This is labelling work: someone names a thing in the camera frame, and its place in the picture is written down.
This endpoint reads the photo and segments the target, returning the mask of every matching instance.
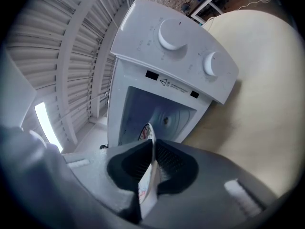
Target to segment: washing machine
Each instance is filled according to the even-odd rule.
[[[138,140],[152,124],[157,138],[182,142],[210,103],[224,104],[238,68],[223,46],[185,15],[136,0],[114,39],[108,147]]]

